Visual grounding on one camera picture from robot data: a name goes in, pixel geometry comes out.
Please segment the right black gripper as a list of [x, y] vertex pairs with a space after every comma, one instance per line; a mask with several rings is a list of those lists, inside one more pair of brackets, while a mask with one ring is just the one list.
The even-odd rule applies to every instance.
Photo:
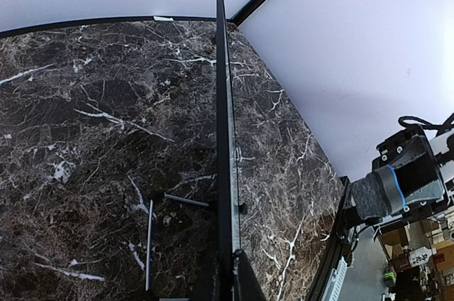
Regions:
[[408, 222], [447, 209], [447, 133], [429, 140], [420, 125], [410, 125], [377, 146], [372, 171], [391, 165], [405, 199], [401, 215]]

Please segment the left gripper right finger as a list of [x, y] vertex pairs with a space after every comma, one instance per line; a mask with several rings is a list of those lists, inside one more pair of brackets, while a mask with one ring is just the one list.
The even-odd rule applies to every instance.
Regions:
[[248, 256], [242, 249], [238, 249], [233, 253], [233, 300], [265, 300]]

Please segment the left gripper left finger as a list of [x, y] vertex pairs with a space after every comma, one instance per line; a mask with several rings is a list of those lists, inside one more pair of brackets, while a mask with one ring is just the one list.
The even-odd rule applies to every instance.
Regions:
[[190, 293], [189, 301], [219, 301], [221, 286], [217, 255], [207, 256]]

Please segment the blue whiteboard eraser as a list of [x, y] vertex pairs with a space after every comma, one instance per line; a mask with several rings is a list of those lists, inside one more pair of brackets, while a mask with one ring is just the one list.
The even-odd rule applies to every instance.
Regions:
[[385, 218], [400, 213], [406, 206], [397, 174], [386, 165], [351, 185], [351, 195], [362, 220]]

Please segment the white whiteboard black frame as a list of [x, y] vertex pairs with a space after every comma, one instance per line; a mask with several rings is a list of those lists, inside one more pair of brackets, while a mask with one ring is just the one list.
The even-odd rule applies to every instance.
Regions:
[[240, 207], [224, 0], [216, 0], [216, 151], [219, 299], [240, 300]]

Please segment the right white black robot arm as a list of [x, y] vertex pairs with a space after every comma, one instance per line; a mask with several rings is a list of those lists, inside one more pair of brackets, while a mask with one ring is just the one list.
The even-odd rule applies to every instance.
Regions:
[[385, 215], [420, 220], [444, 212], [453, 203], [453, 116], [441, 124], [401, 116], [398, 123], [402, 130], [377, 145], [372, 161]]

